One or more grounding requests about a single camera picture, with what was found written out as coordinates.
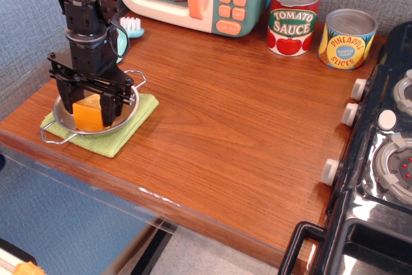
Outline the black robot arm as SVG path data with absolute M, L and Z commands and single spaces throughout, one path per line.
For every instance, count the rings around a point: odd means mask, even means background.
M 59 0 L 66 17 L 68 53 L 51 52 L 50 76 L 56 80 L 62 103 L 68 113 L 85 91 L 100 96 L 102 123 L 112 125 L 125 104 L 132 104 L 133 79 L 118 66 L 126 56 L 118 50 L 118 32 L 125 32 L 115 19 L 119 0 Z

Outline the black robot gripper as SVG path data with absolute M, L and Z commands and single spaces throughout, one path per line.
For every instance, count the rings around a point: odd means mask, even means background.
M 120 116 L 123 104 L 131 98 L 134 80 L 117 66 L 117 56 L 108 43 L 71 44 L 65 53 L 51 52 L 50 76 L 56 80 L 62 103 L 69 114 L 84 91 L 100 95 L 104 127 Z

